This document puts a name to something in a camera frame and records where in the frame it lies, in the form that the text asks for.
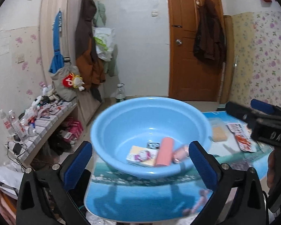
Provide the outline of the person right hand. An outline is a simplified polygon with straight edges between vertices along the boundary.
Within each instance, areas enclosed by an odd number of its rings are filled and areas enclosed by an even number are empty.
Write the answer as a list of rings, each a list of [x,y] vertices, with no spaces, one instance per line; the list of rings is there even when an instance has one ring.
[[[281,149],[273,150],[268,157],[267,186],[273,189],[276,185],[275,177],[281,173]]]

